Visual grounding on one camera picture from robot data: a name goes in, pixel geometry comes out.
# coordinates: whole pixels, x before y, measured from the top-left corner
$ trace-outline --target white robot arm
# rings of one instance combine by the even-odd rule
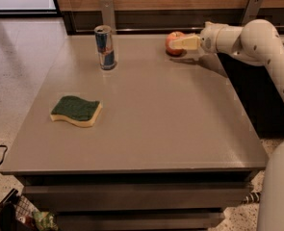
[[[173,49],[200,46],[208,53],[225,53],[246,64],[263,65],[284,102],[284,45],[268,21],[253,20],[245,27],[207,22],[200,37],[190,35],[169,42]],[[266,167],[257,230],[284,231],[284,142]]]

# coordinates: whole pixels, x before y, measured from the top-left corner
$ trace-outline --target sponge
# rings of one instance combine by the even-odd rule
[[[64,120],[78,127],[92,127],[102,104],[100,101],[87,101],[77,96],[64,96],[51,112],[51,119]]]

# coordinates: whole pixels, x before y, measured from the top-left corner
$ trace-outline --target metal post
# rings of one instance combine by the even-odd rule
[[[116,34],[115,9],[113,0],[100,0],[103,24],[112,28],[113,34]]]
[[[264,0],[248,0],[245,8],[245,13],[243,19],[241,20],[241,25],[246,25],[249,21],[255,19]]]

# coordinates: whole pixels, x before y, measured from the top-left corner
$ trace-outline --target red bull can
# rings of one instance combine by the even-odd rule
[[[106,25],[94,28],[97,52],[101,68],[111,70],[115,67],[115,53],[112,39],[112,28]]]

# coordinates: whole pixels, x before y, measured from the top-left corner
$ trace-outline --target floor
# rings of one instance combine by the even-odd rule
[[[60,18],[0,19],[0,144],[11,148],[65,38]],[[262,139],[261,143],[271,155],[282,140]],[[260,172],[252,180],[255,192],[262,190],[262,181]],[[14,177],[0,174],[0,201],[12,188],[22,190]],[[227,208],[224,214],[226,220],[211,231],[256,230],[258,204]]]

